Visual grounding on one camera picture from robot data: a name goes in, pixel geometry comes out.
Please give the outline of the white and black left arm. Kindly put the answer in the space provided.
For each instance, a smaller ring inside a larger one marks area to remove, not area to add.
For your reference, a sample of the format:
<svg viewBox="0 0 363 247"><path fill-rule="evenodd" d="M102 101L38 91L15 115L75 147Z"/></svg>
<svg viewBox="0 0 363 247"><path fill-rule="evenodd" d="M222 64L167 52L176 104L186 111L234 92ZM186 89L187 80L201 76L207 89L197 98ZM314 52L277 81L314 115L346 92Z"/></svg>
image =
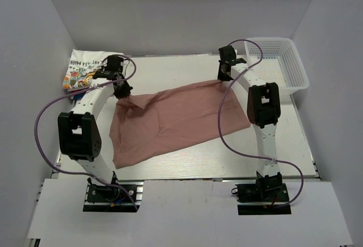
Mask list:
<svg viewBox="0 0 363 247"><path fill-rule="evenodd" d="M104 182L100 194L107 201L119 197L120 187L114 184L115 174L101 156L102 138L96 120L109 97L123 99L130 96L133 87L124 74L129 63L131 59L122 54L106 57L91 75L84 96L71 111L61 113L57 121L61 153L77 162L92 183Z"/></svg>

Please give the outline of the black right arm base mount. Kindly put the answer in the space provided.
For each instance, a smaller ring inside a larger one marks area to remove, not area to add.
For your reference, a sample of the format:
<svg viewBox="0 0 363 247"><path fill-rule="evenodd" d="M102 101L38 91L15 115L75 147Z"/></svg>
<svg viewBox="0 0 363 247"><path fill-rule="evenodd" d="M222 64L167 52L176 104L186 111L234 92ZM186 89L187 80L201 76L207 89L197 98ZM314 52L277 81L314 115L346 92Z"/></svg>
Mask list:
<svg viewBox="0 0 363 247"><path fill-rule="evenodd" d="M289 202L286 184L281 188L262 194L255 184L237 184L231 189L237 198L239 216L291 215L291 206L282 207Z"/></svg>

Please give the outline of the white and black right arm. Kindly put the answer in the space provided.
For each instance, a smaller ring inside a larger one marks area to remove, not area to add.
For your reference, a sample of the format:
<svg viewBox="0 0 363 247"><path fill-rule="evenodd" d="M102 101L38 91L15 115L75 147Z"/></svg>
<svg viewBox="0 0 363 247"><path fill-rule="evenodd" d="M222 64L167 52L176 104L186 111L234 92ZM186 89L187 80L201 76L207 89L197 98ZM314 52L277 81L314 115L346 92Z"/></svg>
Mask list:
<svg viewBox="0 0 363 247"><path fill-rule="evenodd" d="M237 58L235 49L229 46L219 48L218 80L236 80L247 92L247 118L256 135L259 164L256 171L256 193L263 201L269 201L282 187L282 175L277 164L276 126L281 116L279 88L276 83L268 83L252 70L245 70L237 64L247 62Z"/></svg>

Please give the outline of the pink pixel-print t-shirt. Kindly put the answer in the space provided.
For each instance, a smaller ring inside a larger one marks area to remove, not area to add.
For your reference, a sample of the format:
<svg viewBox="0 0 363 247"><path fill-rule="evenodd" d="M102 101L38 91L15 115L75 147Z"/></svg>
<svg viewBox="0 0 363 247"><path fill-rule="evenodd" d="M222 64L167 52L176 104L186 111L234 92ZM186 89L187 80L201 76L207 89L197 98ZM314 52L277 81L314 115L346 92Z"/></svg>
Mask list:
<svg viewBox="0 0 363 247"><path fill-rule="evenodd" d="M235 93L209 80L131 95L116 103L110 128L117 169L250 127Z"/></svg>

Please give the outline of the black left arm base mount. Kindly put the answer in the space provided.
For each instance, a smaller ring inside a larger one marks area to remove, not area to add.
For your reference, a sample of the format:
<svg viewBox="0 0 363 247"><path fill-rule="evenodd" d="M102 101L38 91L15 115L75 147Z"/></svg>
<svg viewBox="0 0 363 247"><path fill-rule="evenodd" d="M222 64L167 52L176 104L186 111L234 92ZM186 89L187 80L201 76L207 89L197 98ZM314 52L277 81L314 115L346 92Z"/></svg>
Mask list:
<svg viewBox="0 0 363 247"><path fill-rule="evenodd" d="M125 190L92 183L87 180L83 212L129 212L135 213L140 207L137 184L122 184Z"/></svg>

